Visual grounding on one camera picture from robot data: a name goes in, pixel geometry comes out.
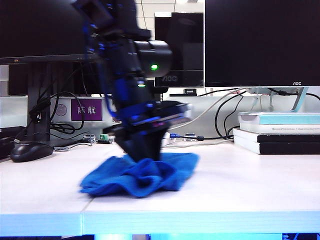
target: stack of books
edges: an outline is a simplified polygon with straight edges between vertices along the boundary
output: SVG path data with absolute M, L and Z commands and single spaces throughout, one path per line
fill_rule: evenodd
M 320 113 L 241 112 L 234 143 L 257 154 L 320 154 Z

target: white desk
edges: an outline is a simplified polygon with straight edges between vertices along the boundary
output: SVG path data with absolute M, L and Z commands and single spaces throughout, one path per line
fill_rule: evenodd
M 320 232 L 319 155 L 257 155 L 233 144 L 164 151 L 197 153 L 198 166 L 181 191 L 146 198 L 78 192 L 87 173 L 123 155 L 116 145 L 0 163 L 0 236 Z

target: blue cloth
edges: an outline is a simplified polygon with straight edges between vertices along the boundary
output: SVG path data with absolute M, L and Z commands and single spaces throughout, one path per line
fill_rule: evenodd
M 157 190 L 178 191 L 197 162 L 194 153 L 161 153 L 159 161 L 146 158 L 139 162 L 128 155 L 113 156 L 82 180 L 81 192 L 92 196 L 127 192 L 145 197 Z

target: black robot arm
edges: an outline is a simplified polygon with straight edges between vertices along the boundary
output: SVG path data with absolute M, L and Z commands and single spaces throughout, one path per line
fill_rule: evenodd
M 154 101 L 146 87 L 145 78 L 169 71 L 169 46 L 138 28 L 134 0 L 77 0 L 73 6 L 92 27 L 89 47 L 100 56 L 100 85 L 106 98 L 112 95 L 116 112 L 108 107 L 110 114 L 122 122 L 110 128 L 115 141 L 136 162 L 159 160 L 168 128 L 190 120 L 188 104 Z

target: ceiling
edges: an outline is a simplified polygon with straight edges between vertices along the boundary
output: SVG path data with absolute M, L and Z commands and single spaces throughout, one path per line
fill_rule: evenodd
M 184 12 L 203 13 L 203 2 L 180 3 L 179 0 L 135 0 L 137 9 L 137 23 L 141 29 L 152 31 L 155 37 L 156 12 Z

